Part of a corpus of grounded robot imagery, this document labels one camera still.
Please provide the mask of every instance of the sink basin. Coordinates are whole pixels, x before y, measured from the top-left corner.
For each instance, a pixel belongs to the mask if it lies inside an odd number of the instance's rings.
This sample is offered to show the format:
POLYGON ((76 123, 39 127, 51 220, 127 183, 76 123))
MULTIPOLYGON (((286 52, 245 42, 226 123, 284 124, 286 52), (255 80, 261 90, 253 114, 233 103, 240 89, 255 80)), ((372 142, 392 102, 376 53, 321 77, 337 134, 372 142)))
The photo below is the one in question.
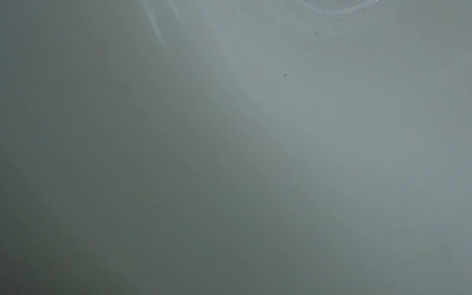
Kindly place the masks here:
POLYGON ((0 1, 1 294, 472 294, 472 1, 0 1))

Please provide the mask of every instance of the glossy white surface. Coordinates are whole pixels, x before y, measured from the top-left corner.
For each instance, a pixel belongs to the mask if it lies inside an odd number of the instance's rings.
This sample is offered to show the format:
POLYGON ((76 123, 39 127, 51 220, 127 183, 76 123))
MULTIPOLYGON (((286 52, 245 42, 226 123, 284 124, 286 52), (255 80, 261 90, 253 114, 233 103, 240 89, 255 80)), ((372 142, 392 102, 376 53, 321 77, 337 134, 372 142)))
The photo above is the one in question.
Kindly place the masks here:
POLYGON ((139 294, 472 294, 472 1, 302 2, 0 1, 0 143, 139 294))

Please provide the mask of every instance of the white surface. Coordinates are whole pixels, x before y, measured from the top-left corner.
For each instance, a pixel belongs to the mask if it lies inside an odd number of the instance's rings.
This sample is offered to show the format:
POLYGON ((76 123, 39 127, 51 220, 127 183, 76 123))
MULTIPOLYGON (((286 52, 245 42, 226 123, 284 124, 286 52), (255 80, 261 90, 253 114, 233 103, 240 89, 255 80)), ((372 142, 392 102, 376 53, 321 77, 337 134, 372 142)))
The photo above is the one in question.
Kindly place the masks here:
POLYGON ((0 2, 0 141, 141 294, 472 294, 472 1, 338 4, 0 2))

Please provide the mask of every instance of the white ceramic sink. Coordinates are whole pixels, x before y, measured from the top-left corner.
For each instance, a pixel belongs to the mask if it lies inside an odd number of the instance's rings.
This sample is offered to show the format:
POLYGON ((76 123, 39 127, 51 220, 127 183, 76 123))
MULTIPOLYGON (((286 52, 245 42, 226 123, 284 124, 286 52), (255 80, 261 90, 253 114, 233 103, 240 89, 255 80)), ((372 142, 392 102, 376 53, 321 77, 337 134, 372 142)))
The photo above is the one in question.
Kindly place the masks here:
POLYGON ((472 1, 0 1, 12 288, 472 294, 472 1))

